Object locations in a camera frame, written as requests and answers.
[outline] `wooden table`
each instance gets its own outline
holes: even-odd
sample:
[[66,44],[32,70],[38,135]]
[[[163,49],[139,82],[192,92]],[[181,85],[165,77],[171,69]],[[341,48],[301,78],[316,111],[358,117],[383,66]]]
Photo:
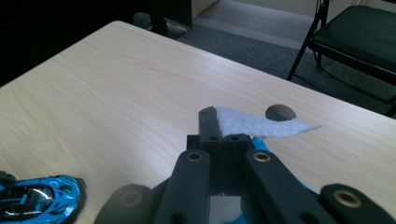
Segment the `wooden table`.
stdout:
[[0,170],[84,178],[78,223],[92,223],[116,189],[170,176],[201,109],[276,104],[320,125],[266,139],[299,180],[349,185],[396,217],[396,120],[119,21],[0,89]]

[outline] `chair seat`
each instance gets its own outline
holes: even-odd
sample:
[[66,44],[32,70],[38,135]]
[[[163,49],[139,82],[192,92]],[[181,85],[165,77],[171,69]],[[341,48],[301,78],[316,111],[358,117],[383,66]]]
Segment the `chair seat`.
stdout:
[[396,85],[396,14],[385,10],[354,6],[344,10],[317,31],[309,48],[335,60],[344,57],[382,70],[371,74]]

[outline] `light wood tabletop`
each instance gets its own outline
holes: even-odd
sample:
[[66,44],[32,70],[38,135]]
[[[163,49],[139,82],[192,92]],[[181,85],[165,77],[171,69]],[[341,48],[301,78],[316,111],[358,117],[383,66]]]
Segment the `light wood tabletop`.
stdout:
[[349,185],[396,217],[396,120],[120,21],[0,89],[0,170],[82,177],[77,223],[93,223],[116,189],[170,176],[201,109],[278,104],[320,126],[265,140],[300,181]]

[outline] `black chair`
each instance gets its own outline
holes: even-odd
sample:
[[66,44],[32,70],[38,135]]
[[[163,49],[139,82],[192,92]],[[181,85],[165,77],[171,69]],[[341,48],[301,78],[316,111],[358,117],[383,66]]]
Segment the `black chair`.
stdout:
[[[295,73],[306,48],[309,47],[318,54],[318,67],[321,67],[321,57],[324,55],[396,86],[396,13],[373,7],[353,6],[327,22],[328,10],[329,0],[321,0],[314,22],[287,80],[298,77],[334,96],[323,87]],[[386,116],[396,113],[395,100],[396,96],[386,100],[393,105],[385,113]]]

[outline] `gray carpet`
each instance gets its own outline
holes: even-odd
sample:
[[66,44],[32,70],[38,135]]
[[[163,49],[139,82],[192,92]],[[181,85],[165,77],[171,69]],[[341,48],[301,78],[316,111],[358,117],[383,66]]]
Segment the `gray carpet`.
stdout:
[[[178,41],[283,79],[288,75],[298,53],[297,49],[266,43],[240,35],[233,35],[199,25],[193,25],[192,29],[188,30]],[[324,58],[322,65],[331,74],[375,95],[379,95],[385,99],[396,95],[395,88],[388,83],[368,77],[340,63]],[[355,91],[347,85],[327,76],[321,69],[316,67],[315,58],[312,53],[307,52],[305,54],[297,69],[297,73],[300,76],[314,80],[320,86],[326,87],[326,90],[332,92],[337,98],[353,105],[372,110],[379,114],[385,113],[391,107],[391,104]],[[297,77],[292,81],[318,91]]]

